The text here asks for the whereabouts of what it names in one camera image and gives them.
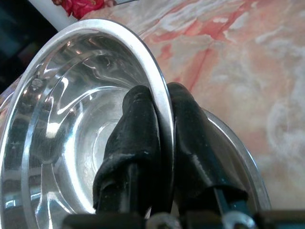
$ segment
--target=metal bowl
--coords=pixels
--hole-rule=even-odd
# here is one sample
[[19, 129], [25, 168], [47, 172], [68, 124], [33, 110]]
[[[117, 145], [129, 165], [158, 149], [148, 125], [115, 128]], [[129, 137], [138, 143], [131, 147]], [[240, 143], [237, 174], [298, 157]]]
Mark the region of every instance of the metal bowl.
[[[81, 21], [35, 56], [14, 93], [0, 149], [1, 228], [60, 228], [69, 213], [93, 213], [92, 182], [122, 99], [150, 88], [162, 141], [173, 152], [173, 117], [162, 73], [142, 41], [106, 20]], [[212, 147], [250, 193], [251, 209], [270, 208], [262, 179], [236, 135], [207, 112]]]

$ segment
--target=bowl rim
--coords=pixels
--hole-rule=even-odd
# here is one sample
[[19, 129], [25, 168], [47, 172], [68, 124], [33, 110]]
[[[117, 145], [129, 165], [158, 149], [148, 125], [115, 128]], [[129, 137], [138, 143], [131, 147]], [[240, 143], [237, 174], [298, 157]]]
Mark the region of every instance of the bowl rim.
[[[146, 74], [147, 80], [150, 84], [151, 93], [154, 99], [156, 112], [159, 120], [159, 127], [161, 131], [161, 141], [165, 152], [168, 153], [167, 159], [171, 163], [171, 171], [168, 171], [170, 176], [169, 187], [173, 187], [173, 165], [174, 165], [174, 127], [173, 127], [173, 113], [172, 104], [169, 92], [166, 86], [165, 79], [157, 64], [154, 56], [147, 48], [145, 43], [127, 27], [110, 20], [105, 19], [88, 19], [76, 22], [65, 29], [55, 34], [35, 55], [27, 69], [23, 73], [18, 86], [11, 98], [11, 103], [4, 121], [4, 128], [0, 139], [0, 181], [2, 182], [3, 173], [3, 159], [5, 157], [5, 149], [8, 138], [9, 127], [13, 118], [13, 113], [16, 109], [23, 90], [28, 83], [33, 79], [32, 71], [38, 66], [38, 63], [49, 53], [54, 50], [54, 47], [62, 44], [69, 37], [80, 32], [86, 33], [88, 31], [101, 32], [106, 35], [114, 37], [120, 41], [127, 49], [129, 49], [135, 58], [138, 60], [140, 66]], [[3, 206], [2, 190], [0, 189], [0, 204]], [[3, 225], [3, 208], [0, 208], [0, 228]]]
[[254, 188], [254, 201], [258, 210], [271, 210], [272, 206], [270, 198], [263, 180], [263, 177], [253, 159], [250, 151], [242, 143], [240, 138], [234, 133], [234, 131], [221, 119], [215, 116], [213, 113], [202, 108], [206, 114], [208, 120], [213, 124], [215, 128], [221, 132], [230, 144], [235, 148], [239, 163], [244, 167], [244, 171], [249, 178], [251, 187]]

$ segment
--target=marble surface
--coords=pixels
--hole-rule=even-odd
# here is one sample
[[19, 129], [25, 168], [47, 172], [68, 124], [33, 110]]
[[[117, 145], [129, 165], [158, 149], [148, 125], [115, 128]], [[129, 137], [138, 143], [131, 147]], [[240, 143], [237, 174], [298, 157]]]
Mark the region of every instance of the marble surface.
[[[184, 84], [235, 131], [273, 208], [305, 207], [305, 1], [140, 0], [89, 18], [135, 31], [166, 81]], [[0, 107], [0, 126], [6, 109]]]

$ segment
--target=stainless steel bowl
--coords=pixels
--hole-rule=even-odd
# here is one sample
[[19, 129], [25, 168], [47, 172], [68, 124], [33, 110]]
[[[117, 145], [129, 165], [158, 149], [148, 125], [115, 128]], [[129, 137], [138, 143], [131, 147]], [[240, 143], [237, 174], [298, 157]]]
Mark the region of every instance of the stainless steel bowl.
[[[142, 41], [106, 20], [78, 22], [35, 56], [14, 93], [0, 148], [1, 228], [60, 228], [68, 213], [93, 213], [92, 182], [122, 99], [135, 85], [150, 88], [165, 150], [173, 152], [166, 85]], [[249, 152], [217, 117], [213, 147], [250, 193], [251, 209], [270, 208]]]

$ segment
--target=pink marble countertop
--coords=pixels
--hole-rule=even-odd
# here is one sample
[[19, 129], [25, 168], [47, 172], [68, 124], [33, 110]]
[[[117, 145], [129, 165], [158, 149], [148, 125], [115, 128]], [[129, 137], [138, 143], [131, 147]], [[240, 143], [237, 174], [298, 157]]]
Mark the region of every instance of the pink marble countertop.
[[140, 35], [166, 81], [184, 84], [244, 142], [273, 208], [305, 208], [305, 1], [140, 0], [88, 18]]

